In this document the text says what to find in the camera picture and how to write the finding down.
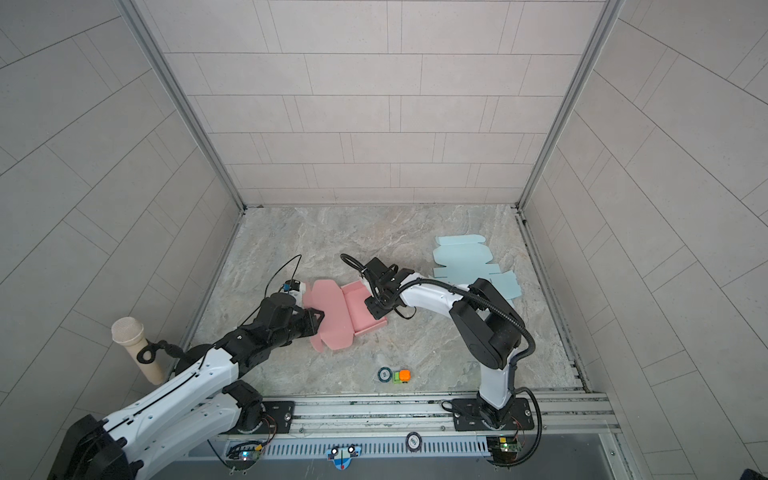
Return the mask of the pink paper box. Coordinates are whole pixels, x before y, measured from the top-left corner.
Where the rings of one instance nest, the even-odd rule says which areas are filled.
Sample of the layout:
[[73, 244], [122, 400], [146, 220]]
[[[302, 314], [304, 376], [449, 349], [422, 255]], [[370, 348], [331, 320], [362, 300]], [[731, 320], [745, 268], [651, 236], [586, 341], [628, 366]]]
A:
[[305, 308], [324, 313], [317, 333], [310, 338], [313, 348], [336, 351], [350, 347], [356, 337], [387, 325], [386, 317], [375, 319], [365, 300], [371, 294], [362, 281], [339, 286], [334, 280], [322, 279], [306, 287], [302, 302]]

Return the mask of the light blue paper box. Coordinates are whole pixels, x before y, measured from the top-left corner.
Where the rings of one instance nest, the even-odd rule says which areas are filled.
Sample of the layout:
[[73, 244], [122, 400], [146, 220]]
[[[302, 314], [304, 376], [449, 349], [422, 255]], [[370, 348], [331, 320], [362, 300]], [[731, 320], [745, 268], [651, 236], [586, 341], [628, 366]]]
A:
[[455, 285], [469, 285], [483, 278], [512, 302], [522, 296], [517, 276], [511, 270], [502, 271], [485, 242], [485, 237], [478, 234], [437, 237], [437, 247], [433, 250], [437, 267], [433, 269], [433, 276]]

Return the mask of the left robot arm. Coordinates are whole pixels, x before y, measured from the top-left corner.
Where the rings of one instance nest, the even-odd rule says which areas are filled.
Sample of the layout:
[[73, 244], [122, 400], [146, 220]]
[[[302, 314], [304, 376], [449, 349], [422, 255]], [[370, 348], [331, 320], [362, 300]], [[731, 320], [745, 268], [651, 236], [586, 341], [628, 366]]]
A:
[[276, 420], [243, 376], [271, 352], [317, 334], [322, 311], [274, 293], [255, 319], [214, 343], [186, 370], [135, 403], [66, 432], [51, 479], [149, 479], [194, 447], [232, 429], [252, 433]]

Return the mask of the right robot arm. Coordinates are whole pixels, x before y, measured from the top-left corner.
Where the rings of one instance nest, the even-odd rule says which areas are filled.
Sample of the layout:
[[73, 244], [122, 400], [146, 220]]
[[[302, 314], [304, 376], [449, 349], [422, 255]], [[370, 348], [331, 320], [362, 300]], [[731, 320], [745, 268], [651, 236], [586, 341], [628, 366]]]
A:
[[450, 318], [467, 349], [481, 364], [477, 416], [492, 429], [512, 422], [519, 390], [514, 385], [517, 363], [536, 349], [532, 334], [514, 307], [483, 278], [468, 286], [422, 276], [411, 269], [387, 266], [373, 258], [352, 259], [370, 296], [369, 313], [377, 320], [400, 307], [428, 310]]

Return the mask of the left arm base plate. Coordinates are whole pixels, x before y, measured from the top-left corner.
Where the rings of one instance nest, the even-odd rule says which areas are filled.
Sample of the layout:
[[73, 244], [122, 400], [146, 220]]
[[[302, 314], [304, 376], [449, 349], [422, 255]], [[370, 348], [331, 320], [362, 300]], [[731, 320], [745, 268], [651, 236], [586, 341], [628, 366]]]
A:
[[287, 434], [296, 404], [293, 401], [266, 401], [246, 408], [234, 430], [242, 435]]

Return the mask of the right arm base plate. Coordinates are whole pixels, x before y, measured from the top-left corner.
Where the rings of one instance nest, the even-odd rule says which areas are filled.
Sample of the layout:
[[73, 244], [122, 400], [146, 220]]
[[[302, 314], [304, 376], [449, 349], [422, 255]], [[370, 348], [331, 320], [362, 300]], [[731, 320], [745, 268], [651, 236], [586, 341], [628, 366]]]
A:
[[458, 432], [535, 429], [534, 409], [524, 397], [510, 399], [500, 410], [480, 397], [455, 398], [444, 401], [441, 407], [452, 415]]

